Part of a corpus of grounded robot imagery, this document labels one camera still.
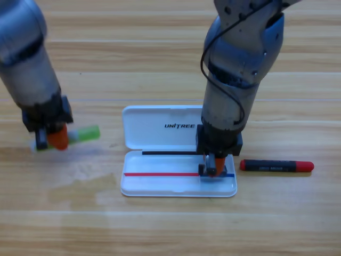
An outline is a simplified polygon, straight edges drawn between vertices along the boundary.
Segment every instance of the red marker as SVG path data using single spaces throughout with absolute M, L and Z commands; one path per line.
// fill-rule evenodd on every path
M 311 172 L 314 169 L 312 162 L 299 161 L 270 161 L 270 160 L 249 160 L 240 162 L 240 169 L 243 171 L 258 172 Z

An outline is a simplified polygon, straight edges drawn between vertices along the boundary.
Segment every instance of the red line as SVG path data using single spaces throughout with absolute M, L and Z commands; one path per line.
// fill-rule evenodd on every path
M 124 174 L 128 177 L 198 177 L 199 174 L 195 172 L 176 173 L 176 172 L 128 172 Z

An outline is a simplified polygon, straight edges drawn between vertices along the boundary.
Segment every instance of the unitree logo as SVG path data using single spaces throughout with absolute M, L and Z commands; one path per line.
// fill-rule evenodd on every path
M 195 128 L 195 124 L 165 124 L 165 128 Z

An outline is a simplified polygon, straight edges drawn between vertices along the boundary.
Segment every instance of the black line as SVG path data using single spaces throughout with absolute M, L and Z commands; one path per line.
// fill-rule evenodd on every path
M 143 151 L 143 155 L 199 155 L 195 151 Z

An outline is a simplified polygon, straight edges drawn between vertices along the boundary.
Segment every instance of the table surface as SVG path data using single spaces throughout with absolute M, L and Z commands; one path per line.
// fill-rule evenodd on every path
M 75 124 L 99 141 L 32 154 L 0 86 L 0 255 L 341 255 L 341 1 L 286 12 L 285 41 L 235 157 L 313 161 L 311 176 L 237 171 L 228 199 L 120 192 L 121 111 L 200 105 L 209 0 L 38 0 Z

